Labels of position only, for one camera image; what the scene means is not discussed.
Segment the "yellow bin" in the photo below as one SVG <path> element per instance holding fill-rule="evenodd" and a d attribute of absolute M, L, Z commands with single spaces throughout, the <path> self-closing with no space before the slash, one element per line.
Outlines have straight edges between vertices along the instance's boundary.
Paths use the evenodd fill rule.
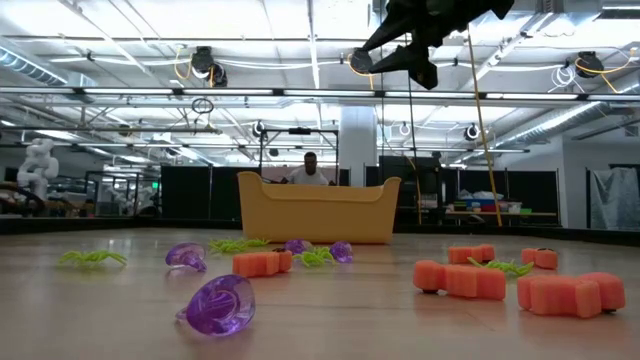
<path fill-rule="evenodd" d="M 254 172 L 238 174 L 242 229 L 248 239 L 312 243 L 391 242 L 400 178 L 384 186 L 265 184 Z"/>

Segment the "purple translucent toy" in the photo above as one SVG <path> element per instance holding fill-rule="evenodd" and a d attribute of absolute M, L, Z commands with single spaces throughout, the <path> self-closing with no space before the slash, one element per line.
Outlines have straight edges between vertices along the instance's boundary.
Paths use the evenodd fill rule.
<path fill-rule="evenodd" d="M 301 239 L 289 240 L 284 244 L 284 248 L 291 251 L 293 255 L 302 254 L 311 250 L 312 247 L 313 245 L 310 242 Z"/>
<path fill-rule="evenodd" d="M 255 312 L 256 301 L 249 281 L 242 276 L 225 275 L 201 287 L 176 318 L 187 320 L 203 334 L 224 336 L 244 329 Z"/>
<path fill-rule="evenodd" d="M 346 241 L 338 241 L 331 245 L 329 252 L 339 263 L 350 263 L 353 261 L 353 250 L 351 244 Z"/>
<path fill-rule="evenodd" d="M 204 272 L 207 271 L 207 264 L 202 261 L 205 253 L 202 245 L 182 243 L 169 250 L 165 262 L 171 266 L 191 266 L 200 272 Z"/>

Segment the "white pillar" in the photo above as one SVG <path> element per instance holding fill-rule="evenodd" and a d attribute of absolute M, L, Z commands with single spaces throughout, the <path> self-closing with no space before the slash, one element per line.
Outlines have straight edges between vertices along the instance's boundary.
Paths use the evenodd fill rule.
<path fill-rule="evenodd" d="M 375 166 L 377 122 L 373 107 L 342 107 L 340 120 L 340 169 L 351 171 L 351 186 L 365 186 L 365 166 Z"/>

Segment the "orange foam toy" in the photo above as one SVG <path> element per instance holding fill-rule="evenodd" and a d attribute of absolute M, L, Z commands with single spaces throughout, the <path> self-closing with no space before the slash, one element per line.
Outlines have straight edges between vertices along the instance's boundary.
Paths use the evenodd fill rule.
<path fill-rule="evenodd" d="M 233 273 L 244 277 L 271 276 L 289 271 L 292 261 L 291 251 L 238 254 L 233 257 Z"/>
<path fill-rule="evenodd" d="M 466 298 L 503 300 L 506 276 L 498 269 L 461 265 L 440 265 L 435 261 L 418 261 L 413 284 L 426 293 L 445 290 L 449 295 Z"/>
<path fill-rule="evenodd" d="M 550 249 L 522 249 L 522 263 L 533 263 L 542 269 L 558 268 L 558 253 Z"/>
<path fill-rule="evenodd" d="M 578 278 L 560 275 L 518 279 L 518 304 L 537 315 L 594 317 L 625 305 L 622 281 L 614 275 L 592 273 Z"/>
<path fill-rule="evenodd" d="M 477 262 L 491 261 L 495 259 L 496 252 L 493 245 L 478 246 L 450 246 L 449 264 L 470 264 L 469 259 Z"/>

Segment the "man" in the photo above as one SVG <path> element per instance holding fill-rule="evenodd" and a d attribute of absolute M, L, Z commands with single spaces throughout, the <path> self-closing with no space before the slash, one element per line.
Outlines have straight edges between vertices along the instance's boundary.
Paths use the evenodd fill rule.
<path fill-rule="evenodd" d="M 282 179 L 283 184 L 329 185 L 327 178 L 317 169 L 318 157 L 313 152 L 304 154 L 304 167 L 293 170 Z"/>

